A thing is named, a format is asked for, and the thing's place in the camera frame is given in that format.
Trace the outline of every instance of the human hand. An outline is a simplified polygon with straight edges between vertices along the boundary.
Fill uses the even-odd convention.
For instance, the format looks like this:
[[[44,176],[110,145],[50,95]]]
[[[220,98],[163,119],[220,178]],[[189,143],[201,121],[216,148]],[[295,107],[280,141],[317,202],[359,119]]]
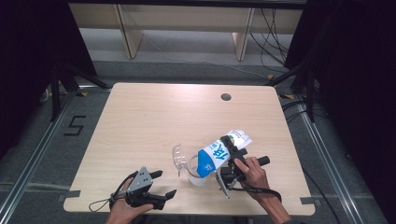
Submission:
[[[247,180],[241,183],[242,188],[253,187],[258,189],[269,189],[267,174],[255,157],[245,159],[246,164],[235,159],[236,166],[245,174]],[[286,209],[274,194],[248,193],[268,213],[274,223],[284,223],[291,220]]]
[[[242,163],[240,160],[235,159],[235,164],[239,169],[245,174],[247,180],[241,183],[243,188],[253,187],[258,189],[269,189],[267,174],[264,169],[259,164],[259,161],[255,157],[250,157],[246,159],[246,164]],[[273,194],[266,193],[248,193],[254,200],[259,204],[265,205],[267,201],[271,198],[276,198]]]
[[[133,178],[130,178],[125,182],[122,189],[127,189],[131,184]],[[131,223],[137,216],[146,213],[151,210],[154,206],[152,204],[143,204],[139,207],[131,207],[125,198],[119,198],[113,204],[110,214],[108,215],[106,224],[128,224]]]

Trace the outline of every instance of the table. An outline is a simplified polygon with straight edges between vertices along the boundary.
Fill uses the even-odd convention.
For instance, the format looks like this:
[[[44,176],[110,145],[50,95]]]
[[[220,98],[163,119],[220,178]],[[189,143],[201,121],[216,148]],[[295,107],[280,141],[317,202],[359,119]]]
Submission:
[[[231,100],[222,100],[223,93]],[[181,144],[189,156],[235,129],[253,140],[248,156],[270,158],[270,186],[289,213],[313,215],[315,206],[300,200],[311,195],[274,88],[159,83],[114,85],[70,189],[80,195],[67,198],[64,209],[89,211],[90,203],[108,198],[128,174],[146,166],[163,170],[150,193],[177,189],[163,210],[150,214],[266,214],[245,192],[231,191],[226,199],[214,176],[205,188],[192,186],[186,172],[177,176],[173,146]],[[100,211],[108,212],[108,206]]]

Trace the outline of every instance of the floor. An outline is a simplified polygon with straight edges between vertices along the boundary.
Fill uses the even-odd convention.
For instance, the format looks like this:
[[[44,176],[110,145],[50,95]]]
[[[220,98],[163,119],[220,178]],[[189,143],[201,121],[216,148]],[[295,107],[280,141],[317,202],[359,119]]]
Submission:
[[[145,31],[136,57],[128,60],[120,31],[93,29],[80,31],[99,70],[99,77],[105,71],[99,68],[106,67],[109,69],[106,71],[120,71],[120,64],[124,66],[128,63],[170,63],[170,66],[168,64],[166,67],[175,69],[178,64],[179,67],[186,68],[205,65],[213,70],[233,69],[247,76],[256,76],[265,80],[269,78],[268,74],[255,70],[262,67],[262,64],[268,66],[267,71],[268,69],[280,73],[287,71],[281,67],[279,61],[282,61],[282,56],[278,49],[269,48],[278,60],[274,60],[268,54],[262,56],[262,50],[252,38],[247,42],[245,60],[238,62],[234,54],[231,34]],[[254,36],[263,41],[261,34]],[[289,47],[291,39],[292,35],[278,36],[278,41],[285,48]],[[121,75],[116,72],[107,73],[105,78],[117,81],[121,79]],[[84,80],[80,80],[79,83],[82,88],[91,86],[91,83]],[[294,101],[288,99],[289,85],[290,80],[287,80],[277,89],[280,97],[286,97],[280,99],[282,105]],[[86,146],[89,143],[95,123],[100,117],[100,108],[103,108],[109,94],[109,91],[96,89],[89,92],[89,102],[84,101],[88,99],[84,97],[72,96],[73,99],[69,99],[69,95],[63,96],[64,104],[69,106],[64,114],[66,117],[77,114],[91,115],[92,120],[87,122],[89,125],[84,126],[84,129],[88,130],[86,133],[73,141],[64,141],[62,132],[67,130],[69,122],[64,120],[51,123],[48,119],[51,112],[50,104],[43,104],[35,112],[19,145],[10,150],[6,158],[0,162],[1,199],[5,201],[14,198],[17,201],[16,204],[7,207],[7,211],[2,206],[1,214],[6,214],[6,219],[3,219],[2,223],[86,223],[86,220],[100,223],[106,219],[106,214],[70,214],[62,208],[61,196],[68,190],[78,168],[69,165],[68,162],[81,160],[84,154],[84,147],[74,148],[76,142],[79,146]],[[90,110],[92,105],[99,109]],[[285,109],[285,118],[301,164],[306,170],[308,187],[317,208],[317,212],[312,217],[296,219],[308,223],[337,223],[337,217],[338,223],[387,223],[353,161],[348,158],[331,121],[326,118],[324,108],[316,104],[315,109],[315,123],[311,123],[303,113],[304,105]],[[42,136],[47,136],[49,141],[43,142]],[[73,150],[74,153],[60,154],[55,149],[48,149],[48,145],[51,145],[50,148],[61,148],[63,151]],[[269,220],[266,216],[251,217],[250,222],[268,223]]]

